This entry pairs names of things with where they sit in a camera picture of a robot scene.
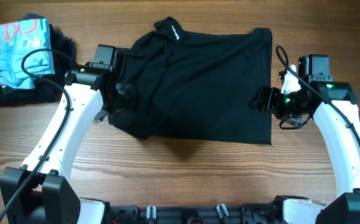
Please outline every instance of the black cloth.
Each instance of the black cloth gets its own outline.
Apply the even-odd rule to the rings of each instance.
[[[249,108],[270,86],[272,34],[211,35],[184,31],[172,17],[123,54],[119,82],[138,92],[133,109],[110,124],[137,138],[271,144],[271,115]]]
[[[27,14],[23,20],[26,19],[40,19],[43,18],[36,14]],[[65,73],[74,66],[75,61],[75,45],[71,39],[64,39],[61,32],[55,32],[50,25],[50,42],[51,48],[59,50],[66,55],[73,58],[73,62],[69,62],[66,58],[53,54],[55,75],[44,75],[58,83],[61,86],[65,85]],[[6,86],[0,87],[0,106],[11,106],[28,103],[52,103],[57,101],[57,95],[61,93],[59,89],[49,83],[34,80],[35,88],[31,90],[18,90]]]

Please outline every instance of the black t-shirt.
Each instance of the black t-shirt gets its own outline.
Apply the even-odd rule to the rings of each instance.
[[[270,86],[272,34],[184,31],[171,17],[123,54],[118,82],[132,83],[137,104],[109,122],[137,138],[152,135],[271,144],[271,115],[249,108]]]

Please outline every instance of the wooden surface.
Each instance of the wooden surface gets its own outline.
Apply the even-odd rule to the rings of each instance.
[[[291,63],[307,54],[328,54],[334,79],[352,84],[360,108],[359,1],[59,2],[0,4],[0,24],[27,12],[43,15],[76,41],[79,63],[92,60],[97,44],[131,47],[167,16],[185,30],[210,34],[269,27],[273,48],[283,45]],[[277,87],[279,69],[273,54],[272,85]],[[19,167],[56,107],[0,108],[0,174],[7,166]],[[273,146],[259,146],[161,137],[139,141],[106,121],[92,124],[71,183],[78,196],[113,205],[234,205],[269,202],[281,194],[332,201],[333,169],[314,122],[299,131],[281,131],[275,119],[272,126]]]

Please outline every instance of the clothing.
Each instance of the clothing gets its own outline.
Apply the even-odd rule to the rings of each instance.
[[[35,14],[27,14],[23,19],[40,18],[43,17]],[[72,57],[73,62],[69,62],[67,59],[63,59],[60,56],[53,55],[55,74],[44,75],[44,78],[48,78],[58,83],[60,86],[64,86],[65,73],[74,66],[75,45],[71,39],[65,39],[63,33],[55,32],[51,25],[49,25],[49,30],[51,48],[59,50]],[[57,100],[57,95],[61,93],[61,91],[56,89],[56,87],[40,80],[34,80],[33,84],[35,85],[35,88],[30,90],[21,90],[14,89],[9,86],[0,86],[0,106],[28,103],[52,103]]]
[[[22,71],[22,59],[37,49],[51,49],[47,19],[30,19],[0,25],[0,86],[33,89],[34,78]],[[25,68],[36,75],[54,74],[51,52],[38,52],[26,60]]]
[[[271,144],[271,115],[249,108],[270,86],[272,34],[211,35],[184,31],[172,17],[123,54],[118,82],[138,92],[133,109],[109,122],[137,138]]]

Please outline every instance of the light blue cloth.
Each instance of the light blue cloth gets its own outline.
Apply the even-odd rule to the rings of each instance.
[[[36,49],[51,49],[47,19],[30,19],[0,25],[0,86],[33,89],[34,78],[21,69],[22,59]],[[25,62],[35,75],[54,74],[52,52],[37,52]]]

